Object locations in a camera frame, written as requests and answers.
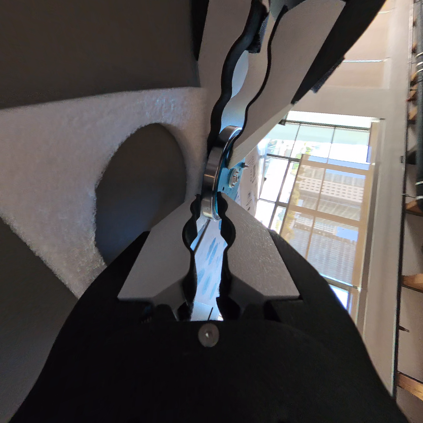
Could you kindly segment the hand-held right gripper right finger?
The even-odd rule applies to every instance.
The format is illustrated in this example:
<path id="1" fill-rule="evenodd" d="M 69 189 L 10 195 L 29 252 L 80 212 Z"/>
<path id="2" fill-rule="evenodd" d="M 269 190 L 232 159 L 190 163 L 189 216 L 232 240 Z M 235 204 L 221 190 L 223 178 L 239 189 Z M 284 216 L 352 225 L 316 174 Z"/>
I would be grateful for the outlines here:
<path id="1" fill-rule="evenodd" d="M 301 293 L 269 229 L 227 193 L 217 193 L 223 256 L 217 305 L 224 320 L 236 320 L 249 305 L 298 300 Z"/>

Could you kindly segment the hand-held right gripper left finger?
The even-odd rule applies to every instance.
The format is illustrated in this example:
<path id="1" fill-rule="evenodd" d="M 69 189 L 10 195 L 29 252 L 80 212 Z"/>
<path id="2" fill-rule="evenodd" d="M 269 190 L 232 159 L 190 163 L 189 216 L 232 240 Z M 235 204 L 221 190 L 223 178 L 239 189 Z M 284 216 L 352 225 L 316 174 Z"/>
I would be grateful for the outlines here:
<path id="1" fill-rule="evenodd" d="M 167 304 L 178 319 L 191 319 L 198 285 L 191 244 L 198 235 L 200 216 L 198 193 L 152 227 L 119 300 Z"/>

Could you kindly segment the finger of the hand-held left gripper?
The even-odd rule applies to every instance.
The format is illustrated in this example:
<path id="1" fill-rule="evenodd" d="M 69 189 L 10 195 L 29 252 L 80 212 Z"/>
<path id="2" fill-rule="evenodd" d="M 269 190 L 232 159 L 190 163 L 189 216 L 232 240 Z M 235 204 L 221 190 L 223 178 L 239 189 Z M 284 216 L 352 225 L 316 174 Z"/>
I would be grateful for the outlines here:
<path id="1" fill-rule="evenodd" d="M 227 55 L 245 31 L 251 1 L 211 0 L 205 19 L 204 36 L 200 49 L 200 80 L 206 89 L 206 133 L 212 145 L 221 130 L 221 118 L 227 103 L 238 94 L 249 65 L 243 62 L 239 70 L 224 74 Z"/>
<path id="2" fill-rule="evenodd" d="M 230 166 L 241 162 L 292 107 L 292 99 L 340 16 L 346 1 L 307 0 L 286 12 L 271 40 L 271 68 L 247 109 Z"/>

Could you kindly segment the blue disc with metal rim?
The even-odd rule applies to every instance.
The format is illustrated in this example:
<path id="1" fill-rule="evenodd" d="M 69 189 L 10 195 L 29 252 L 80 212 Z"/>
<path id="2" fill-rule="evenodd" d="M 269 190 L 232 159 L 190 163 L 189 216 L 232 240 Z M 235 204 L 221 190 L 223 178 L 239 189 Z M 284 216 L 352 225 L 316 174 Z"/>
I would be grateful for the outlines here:
<path id="1" fill-rule="evenodd" d="M 202 214 L 213 220 L 220 219 L 217 193 L 224 192 L 235 200 L 243 170 L 249 167 L 246 159 L 242 159 L 235 166 L 230 165 L 234 140 L 241 130 L 241 126 L 226 126 L 217 136 L 208 158 L 201 193 Z"/>

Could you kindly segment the white foam frame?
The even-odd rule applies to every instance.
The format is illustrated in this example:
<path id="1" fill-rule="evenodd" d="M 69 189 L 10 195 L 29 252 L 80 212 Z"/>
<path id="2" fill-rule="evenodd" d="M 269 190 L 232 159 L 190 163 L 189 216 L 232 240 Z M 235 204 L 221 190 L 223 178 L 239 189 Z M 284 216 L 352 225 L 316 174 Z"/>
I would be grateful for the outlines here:
<path id="1" fill-rule="evenodd" d="M 135 129 L 163 124 L 185 158 L 186 199 L 200 190 L 206 89 L 150 88 L 2 109 L 2 218 L 81 297 L 104 268 L 95 188 Z"/>

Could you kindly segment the dark desk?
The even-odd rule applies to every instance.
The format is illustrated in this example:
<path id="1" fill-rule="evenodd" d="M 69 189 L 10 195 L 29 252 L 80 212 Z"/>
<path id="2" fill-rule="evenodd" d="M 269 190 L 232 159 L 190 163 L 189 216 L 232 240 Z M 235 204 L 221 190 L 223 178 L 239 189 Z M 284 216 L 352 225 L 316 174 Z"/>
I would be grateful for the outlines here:
<path id="1" fill-rule="evenodd" d="M 200 87 L 191 36 L 190 1 L 2 1 L 2 109 Z M 95 188 L 105 266 L 185 201 L 186 175 L 163 124 L 118 147 Z M 2 218 L 2 421 L 30 391 L 77 298 Z"/>

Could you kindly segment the printed instruction manual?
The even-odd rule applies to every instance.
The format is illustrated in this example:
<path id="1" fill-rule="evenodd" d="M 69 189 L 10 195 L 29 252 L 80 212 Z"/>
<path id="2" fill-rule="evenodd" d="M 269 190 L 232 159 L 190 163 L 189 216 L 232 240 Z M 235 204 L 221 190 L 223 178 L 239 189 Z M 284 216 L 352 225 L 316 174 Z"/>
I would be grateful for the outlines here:
<path id="1" fill-rule="evenodd" d="M 245 169 L 235 201 L 251 215 L 257 212 L 260 177 L 262 175 L 264 152 L 254 147 L 246 156 Z M 196 252 L 198 287 L 194 300 L 193 320 L 223 320 L 216 297 L 220 296 L 223 255 L 227 241 L 223 238 L 221 220 L 205 219 L 191 248 Z"/>

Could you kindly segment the large grid window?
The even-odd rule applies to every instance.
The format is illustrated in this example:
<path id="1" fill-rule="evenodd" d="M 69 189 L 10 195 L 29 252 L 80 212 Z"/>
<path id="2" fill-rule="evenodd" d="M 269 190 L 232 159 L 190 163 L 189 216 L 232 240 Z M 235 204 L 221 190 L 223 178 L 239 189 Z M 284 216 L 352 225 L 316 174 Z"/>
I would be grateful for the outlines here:
<path id="1" fill-rule="evenodd" d="M 361 289 L 381 120 L 290 111 L 260 143 L 257 219 L 325 278 Z"/>

